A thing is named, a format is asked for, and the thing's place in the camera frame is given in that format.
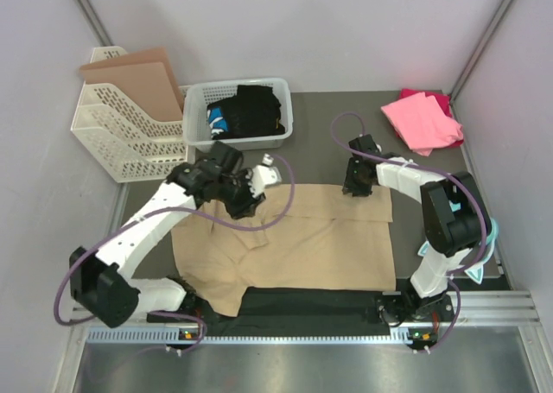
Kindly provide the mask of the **beige t shirt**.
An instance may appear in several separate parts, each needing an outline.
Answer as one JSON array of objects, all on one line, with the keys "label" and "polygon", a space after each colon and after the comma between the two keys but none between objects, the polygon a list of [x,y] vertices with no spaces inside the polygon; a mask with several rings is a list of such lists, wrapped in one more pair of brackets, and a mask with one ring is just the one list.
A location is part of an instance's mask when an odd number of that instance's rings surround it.
[{"label": "beige t shirt", "polygon": [[234,230],[212,201],[171,232],[180,276],[217,313],[238,315],[250,288],[388,291],[396,287],[391,192],[351,197],[337,185],[280,185]]}]

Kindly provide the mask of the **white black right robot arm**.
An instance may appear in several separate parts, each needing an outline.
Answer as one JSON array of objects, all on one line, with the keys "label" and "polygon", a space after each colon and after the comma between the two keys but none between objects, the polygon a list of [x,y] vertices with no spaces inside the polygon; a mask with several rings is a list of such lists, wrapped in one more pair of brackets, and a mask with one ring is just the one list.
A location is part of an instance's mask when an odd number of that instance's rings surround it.
[{"label": "white black right robot arm", "polygon": [[421,166],[393,153],[383,154],[372,136],[359,136],[346,146],[352,152],[342,192],[368,197],[375,186],[387,187],[421,205],[428,249],[393,308],[399,321],[423,320],[432,314],[448,288],[448,279],[463,260],[482,247],[492,231],[473,176]]}]

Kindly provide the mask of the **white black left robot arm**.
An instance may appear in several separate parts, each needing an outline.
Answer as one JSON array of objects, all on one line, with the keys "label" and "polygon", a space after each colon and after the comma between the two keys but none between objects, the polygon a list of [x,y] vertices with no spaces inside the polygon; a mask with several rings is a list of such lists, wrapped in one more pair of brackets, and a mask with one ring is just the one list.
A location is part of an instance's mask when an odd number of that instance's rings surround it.
[{"label": "white black left robot arm", "polygon": [[134,279],[142,260],[184,218],[216,200],[232,219],[254,215],[267,187],[280,182],[273,159],[242,168],[242,152],[216,142],[194,163],[174,167],[147,203],[97,249],[79,247],[70,256],[71,296],[109,328],[136,314],[167,311],[190,319],[196,301],[186,285],[171,278]]}]

